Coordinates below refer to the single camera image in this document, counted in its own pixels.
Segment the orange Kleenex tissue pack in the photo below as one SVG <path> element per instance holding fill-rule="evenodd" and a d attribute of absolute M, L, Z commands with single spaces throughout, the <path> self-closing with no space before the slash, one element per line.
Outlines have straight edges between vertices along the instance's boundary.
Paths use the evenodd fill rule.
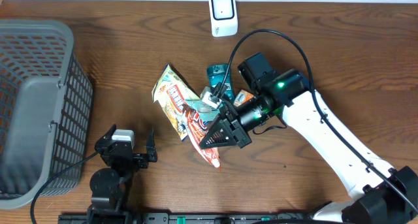
<path fill-rule="evenodd" d="M 240 92 L 236 95 L 233 105 L 238 107 L 242 104 L 248 102 L 249 100 L 253 99 L 254 95 L 244 89 L 241 89 Z"/>

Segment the blue mouthwash bottle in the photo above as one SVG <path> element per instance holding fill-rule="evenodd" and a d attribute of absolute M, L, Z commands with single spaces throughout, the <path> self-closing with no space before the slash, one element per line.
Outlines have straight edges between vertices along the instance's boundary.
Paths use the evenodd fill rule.
<path fill-rule="evenodd" d="M 211 87 L 214 88 L 218 83 L 222 82 L 223 78 L 225 77 L 226 70 L 227 70 L 226 63 L 211 65 L 207 68 L 206 72 L 207 72 L 207 76 L 208 76 Z M 232 86 L 230 73 L 228 73 L 227 75 L 225 85 L 227 86 L 227 90 L 225 91 L 225 94 L 228 96 L 228 98 L 231 101 L 234 101 L 235 96 L 233 92 L 233 86 Z"/>

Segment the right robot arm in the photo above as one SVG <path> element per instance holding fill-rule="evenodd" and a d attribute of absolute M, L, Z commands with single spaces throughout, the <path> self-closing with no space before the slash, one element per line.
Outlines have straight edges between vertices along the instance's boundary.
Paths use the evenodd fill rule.
<path fill-rule="evenodd" d="M 328 108 L 321 95 L 297 70 L 274 70 L 262 53 L 247 58 L 238 70 L 254 98 L 238 107 L 220 108 L 202 149 L 244 147 L 249 132 L 277 116 L 303 136 L 337 174 L 351 200 L 330 202 L 311 220 L 346 223 L 407 223 L 417 217 L 417 175 L 399 170 L 368 149 Z"/>

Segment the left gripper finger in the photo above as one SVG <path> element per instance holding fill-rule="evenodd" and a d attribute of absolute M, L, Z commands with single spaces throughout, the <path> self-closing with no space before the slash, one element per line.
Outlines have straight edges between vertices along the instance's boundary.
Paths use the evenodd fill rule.
<path fill-rule="evenodd" d="M 146 151 L 148 155 L 157 155 L 155 141 L 154 141 L 154 129 L 153 127 L 150 129 L 150 133 L 148 135 L 146 141 Z"/>
<path fill-rule="evenodd" d="M 112 125 L 109 130 L 104 134 L 103 136 L 103 140 L 109 141 L 112 140 L 112 135 L 114 134 L 114 132 L 116 131 L 117 126 L 116 124 Z"/>

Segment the red Top snack bar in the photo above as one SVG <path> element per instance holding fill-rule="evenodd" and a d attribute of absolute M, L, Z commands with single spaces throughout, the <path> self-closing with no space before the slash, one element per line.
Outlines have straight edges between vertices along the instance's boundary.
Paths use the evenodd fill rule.
<path fill-rule="evenodd" d="M 182 113 L 182 122 L 185 125 L 187 135 L 196 151 L 203 159 L 213 167 L 220 169 L 221 161 L 218 148 L 202 149 L 200 143 L 208 132 L 207 126 L 203 123 L 200 114 L 189 105 L 184 104 Z"/>

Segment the pale green wipes pack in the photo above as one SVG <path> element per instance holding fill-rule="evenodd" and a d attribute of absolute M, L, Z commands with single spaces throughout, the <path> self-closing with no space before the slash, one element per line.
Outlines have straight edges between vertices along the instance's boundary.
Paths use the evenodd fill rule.
<path fill-rule="evenodd" d="M 219 109 L 215 109 L 206 103 L 202 102 L 200 99 L 187 99 L 186 103 L 194 110 L 196 110 L 202 121 L 207 124 L 212 122 L 216 116 L 219 114 Z"/>

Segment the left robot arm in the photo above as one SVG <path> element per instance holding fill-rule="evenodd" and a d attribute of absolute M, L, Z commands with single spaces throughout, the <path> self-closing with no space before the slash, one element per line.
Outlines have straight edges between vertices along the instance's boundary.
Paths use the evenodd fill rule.
<path fill-rule="evenodd" d="M 132 130 L 111 128 L 95 143 L 95 151 L 106 164 L 91 177 L 91 206 L 87 224 L 142 223 L 142 216 L 127 207 L 133 178 L 140 169 L 157 162 L 154 130 L 147 140 L 145 153 L 135 153 L 135 134 Z"/>

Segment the yellow snack bag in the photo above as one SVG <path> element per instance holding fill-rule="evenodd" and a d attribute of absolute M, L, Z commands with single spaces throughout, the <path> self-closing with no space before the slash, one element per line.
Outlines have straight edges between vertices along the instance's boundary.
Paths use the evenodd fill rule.
<path fill-rule="evenodd" d="M 198 101 L 198 96 L 184 82 L 180 75 L 166 64 L 163 72 L 152 90 L 153 102 L 158 102 L 181 140 L 187 137 L 182 116 L 191 101 Z"/>

